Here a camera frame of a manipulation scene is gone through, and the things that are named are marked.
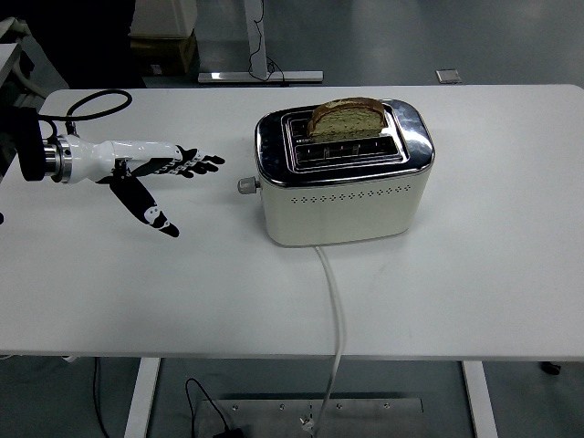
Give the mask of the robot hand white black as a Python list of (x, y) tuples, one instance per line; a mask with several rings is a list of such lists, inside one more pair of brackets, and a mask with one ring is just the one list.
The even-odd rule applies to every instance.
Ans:
[(68, 142), (68, 163), (62, 171), (64, 183), (90, 180), (106, 184), (127, 210), (141, 223), (177, 237), (179, 229), (163, 213), (140, 178), (175, 175), (193, 178), (217, 172), (224, 159), (199, 149), (161, 141), (104, 141), (91, 143), (73, 135)]

